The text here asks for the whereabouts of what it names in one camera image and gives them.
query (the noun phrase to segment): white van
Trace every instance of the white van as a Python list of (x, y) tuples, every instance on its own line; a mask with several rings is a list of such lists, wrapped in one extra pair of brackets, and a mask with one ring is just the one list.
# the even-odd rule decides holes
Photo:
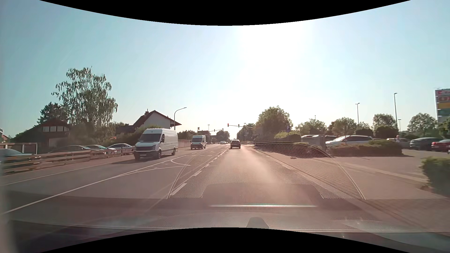
[(206, 136), (192, 136), (191, 150), (205, 149), (205, 148), (206, 148)]
[(166, 154), (175, 155), (178, 135), (172, 129), (149, 128), (142, 133), (133, 149), (135, 160), (148, 157), (159, 159)]

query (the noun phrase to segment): pole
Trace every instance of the pole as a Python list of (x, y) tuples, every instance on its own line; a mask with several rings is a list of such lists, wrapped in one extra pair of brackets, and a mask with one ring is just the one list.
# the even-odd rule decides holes
[(358, 115), (358, 125), (360, 124), (360, 110), (359, 110), (359, 108), (358, 108), (358, 105), (359, 105), (360, 103), (357, 103), (356, 104), (356, 114)]
[(395, 101), (395, 94), (397, 94), (397, 93), (394, 93), (395, 127), (397, 128), (397, 131), (398, 131), (398, 123), (397, 123), (397, 103), (396, 103), (396, 101)]
[(181, 109), (178, 109), (178, 110), (176, 110), (174, 113), (173, 113), (173, 130), (176, 130), (176, 123), (175, 123), (175, 113), (176, 112), (178, 112), (178, 111), (180, 111)]

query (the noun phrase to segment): bush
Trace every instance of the bush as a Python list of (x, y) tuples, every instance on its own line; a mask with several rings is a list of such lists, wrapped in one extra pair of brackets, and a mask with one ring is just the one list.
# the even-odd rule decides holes
[(450, 159), (428, 157), (422, 160), (420, 168), (437, 193), (450, 196)]
[(401, 146), (390, 140), (371, 140), (364, 145), (337, 145), (329, 147), (332, 156), (399, 156), (402, 155)]

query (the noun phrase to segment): road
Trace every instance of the road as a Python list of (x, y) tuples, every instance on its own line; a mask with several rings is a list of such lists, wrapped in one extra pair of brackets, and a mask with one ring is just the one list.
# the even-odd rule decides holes
[[(412, 204), (422, 201), (422, 205), (430, 208), (438, 204), (443, 216), (450, 210), (450, 204), (442, 196), (419, 190), (423, 182), (416, 179), (423, 178), (417, 175), (408, 178), (405, 171), (393, 166), (397, 163), (395, 159), (402, 164), (405, 162), (401, 159), (412, 160), (412, 155), (379, 158), (379, 161), (378, 158), (303, 159), (261, 152), (251, 145), (243, 145), (241, 149), (229, 147), (208, 145), (206, 149), (179, 150), (174, 156), (159, 160), (136, 162), (132, 156), (123, 156), (3, 176), (9, 199), (6, 214), (14, 220), (33, 222), (87, 222), (141, 212), (151, 208), (158, 199), (205, 197), (207, 187), (224, 183), (277, 185), (240, 196), (252, 199), (252, 203), (298, 201), (301, 194), (284, 186), (298, 184), (313, 186), (326, 199), (362, 199), (393, 211), (402, 206), (403, 215), (405, 203), (411, 204), (411, 200), (415, 201)], [(380, 163), (386, 164), (383, 159), (390, 162), (391, 169), (380, 167)], [(222, 195), (233, 195), (233, 191), (235, 186), (216, 189)], [(430, 223), (424, 220), (422, 225), (448, 228), (450, 221)]]

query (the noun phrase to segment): white house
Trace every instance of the white house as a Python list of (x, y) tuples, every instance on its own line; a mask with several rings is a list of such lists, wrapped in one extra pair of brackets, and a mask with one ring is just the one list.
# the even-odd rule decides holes
[(146, 111), (132, 126), (119, 126), (116, 128), (116, 135), (120, 133), (132, 133), (139, 127), (157, 125), (162, 128), (170, 129), (173, 126), (180, 126), (181, 124), (164, 116), (162, 113), (153, 110), (151, 112)]

